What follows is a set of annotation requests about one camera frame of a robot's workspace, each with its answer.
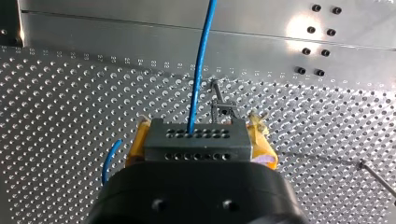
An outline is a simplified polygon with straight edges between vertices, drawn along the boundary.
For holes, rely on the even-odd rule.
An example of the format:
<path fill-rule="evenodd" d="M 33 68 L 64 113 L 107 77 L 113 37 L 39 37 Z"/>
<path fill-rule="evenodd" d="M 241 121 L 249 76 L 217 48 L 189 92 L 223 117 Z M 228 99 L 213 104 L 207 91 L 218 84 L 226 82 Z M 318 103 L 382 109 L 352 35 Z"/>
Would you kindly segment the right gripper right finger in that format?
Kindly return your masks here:
<path fill-rule="evenodd" d="M 247 132 L 252 145 L 251 160 L 276 170 L 278 156 L 267 139 L 269 129 L 264 122 L 264 117 L 250 112 L 248 114 Z"/>

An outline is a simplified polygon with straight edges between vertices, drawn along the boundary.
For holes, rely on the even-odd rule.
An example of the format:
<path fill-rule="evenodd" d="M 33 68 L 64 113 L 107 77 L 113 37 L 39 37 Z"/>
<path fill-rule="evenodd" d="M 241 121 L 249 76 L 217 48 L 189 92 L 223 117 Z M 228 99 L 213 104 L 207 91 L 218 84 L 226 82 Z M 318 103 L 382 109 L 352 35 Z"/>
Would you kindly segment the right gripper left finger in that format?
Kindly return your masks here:
<path fill-rule="evenodd" d="M 142 162 L 145 160 L 145 149 L 144 144 L 149 133 L 149 128 L 151 124 L 151 120 L 147 117 L 142 115 L 141 120 L 138 122 L 137 125 L 137 132 L 134 137 L 134 141 L 132 146 L 127 154 L 125 166 L 131 166 L 137 162 Z"/>

